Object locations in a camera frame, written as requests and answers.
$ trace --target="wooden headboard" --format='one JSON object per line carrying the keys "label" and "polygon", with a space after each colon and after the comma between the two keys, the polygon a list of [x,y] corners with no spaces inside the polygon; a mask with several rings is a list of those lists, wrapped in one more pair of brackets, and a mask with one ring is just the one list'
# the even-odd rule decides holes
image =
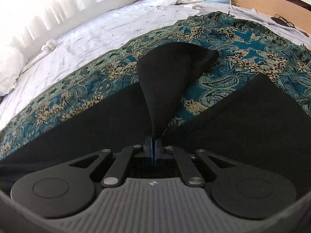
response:
{"label": "wooden headboard", "polygon": [[279,14],[311,36],[311,11],[286,0],[232,0],[240,7],[255,8],[270,16]]}

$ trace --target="metal rivet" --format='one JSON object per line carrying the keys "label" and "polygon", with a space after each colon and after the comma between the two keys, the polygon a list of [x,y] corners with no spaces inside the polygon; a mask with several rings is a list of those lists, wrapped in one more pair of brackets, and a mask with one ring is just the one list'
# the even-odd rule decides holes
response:
{"label": "metal rivet", "polygon": [[116,185],[119,180],[116,177],[107,177],[103,180],[103,183],[106,185]]}
{"label": "metal rivet", "polygon": [[174,154],[174,147],[171,145],[164,146],[164,151],[168,154]]}
{"label": "metal rivet", "polygon": [[203,179],[200,177],[191,177],[188,182],[191,185],[200,185],[203,183]]}

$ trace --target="bed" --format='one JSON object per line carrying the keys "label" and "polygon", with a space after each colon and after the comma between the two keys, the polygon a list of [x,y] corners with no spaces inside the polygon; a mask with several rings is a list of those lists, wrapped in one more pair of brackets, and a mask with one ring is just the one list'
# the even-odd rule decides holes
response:
{"label": "bed", "polygon": [[[121,48],[131,39],[152,30],[173,25],[178,20],[185,20],[189,16],[206,15],[215,11],[228,13],[229,11],[228,5],[220,3],[201,3],[205,8],[195,10],[189,5],[152,7],[154,2],[155,0],[139,1],[107,12],[77,27],[59,38],[59,45],[52,53],[20,75],[16,89],[7,95],[0,105],[1,157],[73,115],[69,112],[62,112],[59,104],[53,107],[46,104],[61,93],[59,86],[64,85],[64,80],[70,85],[78,82],[80,78],[75,77],[77,74],[72,74],[74,71],[79,71],[83,67],[92,67],[102,59],[101,55]],[[257,21],[293,43],[304,45],[302,48],[306,54],[311,47],[310,38],[305,37],[298,30],[288,30],[282,26],[268,24],[269,16],[265,14],[238,7],[236,7],[236,13],[236,18]],[[127,83],[133,83],[135,79],[134,73],[131,81]],[[74,108],[87,108],[99,100],[92,100],[93,96],[89,96],[89,99],[81,99],[79,93],[77,89],[76,98],[68,103],[71,111]],[[302,96],[295,95],[294,97],[302,101]],[[78,104],[80,101],[83,101],[83,106]],[[310,115],[310,106],[307,101],[304,101],[303,107]],[[197,108],[205,109],[206,107],[197,106]],[[40,115],[43,115],[37,117],[41,119],[39,126],[38,123],[36,124],[38,119],[35,121],[30,118],[36,115],[38,109],[41,109]]]}
{"label": "bed", "polygon": [[[15,90],[0,104],[2,162],[60,123],[137,82],[136,62],[167,42],[194,43],[220,53],[212,71],[187,89],[168,130],[200,115],[258,72],[311,117],[310,37],[273,24],[271,15],[255,9],[234,7],[232,17],[226,4],[155,7],[156,1],[137,1],[71,30],[58,39],[53,52],[20,75]],[[305,12],[307,20],[310,13]],[[304,24],[298,25],[310,33]]]}

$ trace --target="teal patterned blanket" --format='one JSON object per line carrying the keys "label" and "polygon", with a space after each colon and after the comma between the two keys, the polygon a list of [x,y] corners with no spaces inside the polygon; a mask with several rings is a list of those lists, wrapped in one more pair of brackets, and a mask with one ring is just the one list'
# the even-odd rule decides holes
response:
{"label": "teal patterned blanket", "polygon": [[256,22],[212,12],[132,39],[51,86],[0,131],[0,159],[137,82],[137,60],[159,45],[177,41],[218,50],[220,58],[210,73],[201,76],[185,92],[168,129],[199,115],[258,72],[267,74],[311,116],[311,51]]}

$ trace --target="eyeglasses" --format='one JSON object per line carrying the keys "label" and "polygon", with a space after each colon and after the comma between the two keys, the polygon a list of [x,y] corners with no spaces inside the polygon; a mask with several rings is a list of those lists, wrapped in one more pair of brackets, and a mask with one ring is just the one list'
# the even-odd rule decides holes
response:
{"label": "eyeglasses", "polygon": [[[295,28],[295,25],[292,22],[287,21],[284,17],[280,16],[279,14],[275,14],[274,17],[271,18],[273,21],[275,21],[276,23],[282,25],[282,26],[286,26],[286,27],[291,27],[291,28]],[[302,34],[304,34],[306,37],[309,37],[309,35],[304,32],[299,30]]]}

